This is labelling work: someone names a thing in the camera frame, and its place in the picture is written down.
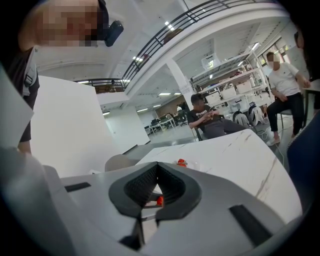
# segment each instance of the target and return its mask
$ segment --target gray pants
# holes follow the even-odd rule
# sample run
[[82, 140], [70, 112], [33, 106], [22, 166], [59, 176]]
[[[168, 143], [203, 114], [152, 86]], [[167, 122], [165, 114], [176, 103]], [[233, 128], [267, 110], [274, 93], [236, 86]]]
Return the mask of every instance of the gray pants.
[[246, 129], [242, 125], [228, 119], [220, 119], [204, 127], [204, 135], [208, 139], [217, 138], [226, 134], [233, 134]]

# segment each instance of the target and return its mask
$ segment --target floor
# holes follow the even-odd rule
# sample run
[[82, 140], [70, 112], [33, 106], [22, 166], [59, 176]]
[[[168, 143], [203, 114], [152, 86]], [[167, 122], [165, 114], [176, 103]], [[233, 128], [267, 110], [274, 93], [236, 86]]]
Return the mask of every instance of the floor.
[[[308, 109], [308, 118], [307, 123], [313, 117], [313, 97], [310, 96], [309, 100], [309, 109]], [[280, 134], [281, 143], [276, 146], [271, 146], [270, 149], [277, 156], [280, 162], [283, 164], [284, 168], [289, 171], [288, 160], [287, 160], [287, 147], [289, 142], [291, 141], [292, 135], [292, 125], [293, 120], [291, 116], [282, 116], [283, 118], [283, 129], [281, 123], [281, 117], [278, 115], [278, 131]], [[263, 139], [264, 142], [267, 142], [273, 135], [270, 131], [270, 125], [266, 124], [258, 124], [256, 126], [255, 132], [258, 136]], [[150, 143], [147, 145], [139, 145], [135, 147], [133, 150], [130, 150], [126, 155], [131, 159], [141, 160], [144, 156], [146, 156], [152, 149], [181, 145], [196, 142], [197, 135], [192, 133], [192, 130], [188, 125], [177, 125], [174, 129], [169, 128], [165, 131], [159, 131], [155, 134], [150, 134]]]

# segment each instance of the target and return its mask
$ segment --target wall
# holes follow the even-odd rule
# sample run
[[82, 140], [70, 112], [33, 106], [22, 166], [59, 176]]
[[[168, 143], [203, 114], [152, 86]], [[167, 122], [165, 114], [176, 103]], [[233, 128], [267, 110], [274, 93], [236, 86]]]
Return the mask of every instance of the wall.
[[124, 153], [135, 145], [144, 145], [149, 137], [141, 123], [134, 106], [114, 109], [104, 116], [120, 153]]
[[175, 98], [174, 100], [170, 101], [169, 103], [159, 107], [158, 109], [156, 109], [156, 113], [158, 115], [158, 117], [161, 117], [163, 115], [166, 115], [168, 113], [176, 113], [177, 112], [177, 105], [181, 104], [183, 102], [186, 102], [185, 97], [183, 95], [181, 95], [178, 98]]
[[40, 88], [31, 120], [31, 151], [60, 177], [104, 172], [119, 154], [95, 89], [84, 84], [39, 76]]
[[140, 118], [140, 121], [141, 121], [143, 127], [149, 126], [153, 119], [159, 118], [155, 110], [138, 113], [138, 116]]

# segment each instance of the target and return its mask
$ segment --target backpack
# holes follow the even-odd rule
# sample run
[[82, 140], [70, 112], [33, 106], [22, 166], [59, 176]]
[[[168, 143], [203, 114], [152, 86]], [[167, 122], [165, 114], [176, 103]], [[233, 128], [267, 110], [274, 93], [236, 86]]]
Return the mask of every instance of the backpack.
[[29, 96], [29, 87], [33, 86], [37, 80], [37, 66], [34, 59], [35, 48], [32, 49], [24, 71], [23, 96]]
[[264, 114], [262, 113], [261, 108], [256, 105], [253, 105], [249, 108], [248, 116], [249, 123], [253, 127], [257, 126], [258, 122], [261, 122], [261, 124], [265, 123]]

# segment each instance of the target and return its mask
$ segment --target white column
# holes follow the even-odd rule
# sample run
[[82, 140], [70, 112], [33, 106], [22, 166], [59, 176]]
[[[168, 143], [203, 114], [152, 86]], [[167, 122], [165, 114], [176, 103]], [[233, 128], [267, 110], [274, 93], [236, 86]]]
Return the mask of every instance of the white column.
[[193, 110], [194, 107], [192, 106], [192, 103], [191, 103], [191, 95], [195, 94], [195, 92], [191, 86], [191, 83], [185, 77], [185, 75], [182, 73], [180, 67], [173, 59], [169, 59], [166, 62], [166, 65], [170, 69], [176, 83], [178, 84], [180, 92], [184, 96], [185, 101], [186, 101], [189, 109]]

